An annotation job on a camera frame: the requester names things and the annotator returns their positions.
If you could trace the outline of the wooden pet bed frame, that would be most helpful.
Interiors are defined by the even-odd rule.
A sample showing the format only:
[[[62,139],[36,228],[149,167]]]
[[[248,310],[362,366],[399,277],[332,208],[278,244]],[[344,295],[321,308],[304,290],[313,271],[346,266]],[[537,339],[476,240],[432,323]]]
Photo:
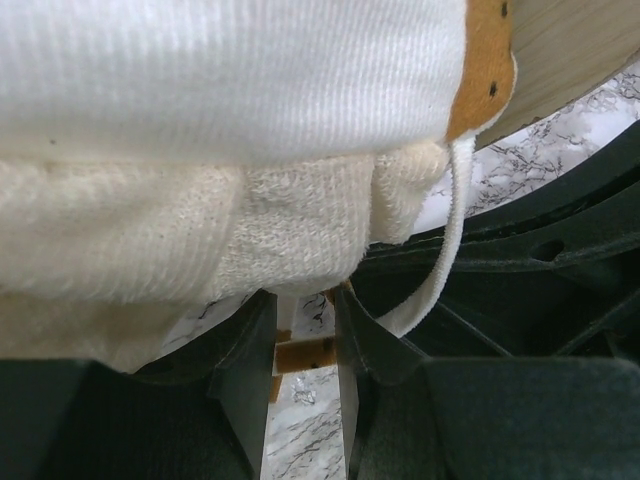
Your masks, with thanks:
[[[639,58],[637,0],[514,1],[518,80],[483,148],[590,93]]]

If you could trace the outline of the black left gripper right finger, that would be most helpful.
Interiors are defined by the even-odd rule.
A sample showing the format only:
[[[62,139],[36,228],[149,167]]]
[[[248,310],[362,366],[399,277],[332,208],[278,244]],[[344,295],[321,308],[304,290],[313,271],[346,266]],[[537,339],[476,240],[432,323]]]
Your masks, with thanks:
[[[432,359],[334,295],[351,479],[635,479],[639,368],[621,359]]]

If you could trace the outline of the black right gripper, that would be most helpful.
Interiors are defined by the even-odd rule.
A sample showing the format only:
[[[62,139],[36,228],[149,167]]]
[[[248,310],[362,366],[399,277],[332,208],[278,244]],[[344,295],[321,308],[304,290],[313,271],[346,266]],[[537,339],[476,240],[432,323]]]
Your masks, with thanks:
[[[639,354],[639,128],[629,126],[560,178],[468,220],[446,287],[409,334],[377,318],[433,266],[435,232],[377,247],[349,300],[353,342],[423,357]]]

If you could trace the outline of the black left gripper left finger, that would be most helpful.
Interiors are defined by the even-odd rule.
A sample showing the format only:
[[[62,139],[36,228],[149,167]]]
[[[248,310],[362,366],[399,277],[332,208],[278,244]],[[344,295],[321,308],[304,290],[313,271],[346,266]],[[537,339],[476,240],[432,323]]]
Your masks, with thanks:
[[[5,479],[256,479],[276,337],[276,299],[134,374],[94,361],[1,365]]]

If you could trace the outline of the large bear print cushion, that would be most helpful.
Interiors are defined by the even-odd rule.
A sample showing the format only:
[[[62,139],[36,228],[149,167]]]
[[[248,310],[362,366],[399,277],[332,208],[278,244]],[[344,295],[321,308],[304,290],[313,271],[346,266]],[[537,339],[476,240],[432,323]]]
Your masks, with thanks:
[[[439,257],[380,318],[406,335],[511,44],[508,1],[3,2],[2,357],[136,371],[195,307],[344,282],[450,172]]]

